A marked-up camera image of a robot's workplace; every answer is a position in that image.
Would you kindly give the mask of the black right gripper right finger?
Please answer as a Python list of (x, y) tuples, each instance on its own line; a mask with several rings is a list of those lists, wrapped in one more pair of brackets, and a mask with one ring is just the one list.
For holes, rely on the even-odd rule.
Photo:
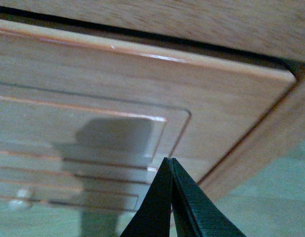
[(179, 237), (244, 237), (207, 197), (177, 159), (171, 159), (172, 207)]

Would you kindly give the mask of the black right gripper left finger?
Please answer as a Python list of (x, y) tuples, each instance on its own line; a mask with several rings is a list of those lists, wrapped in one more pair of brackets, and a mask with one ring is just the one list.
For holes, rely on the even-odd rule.
[(164, 158), (139, 208), (122, 237), (168, 237), (172, 206), (173, 177), (170, 160)]

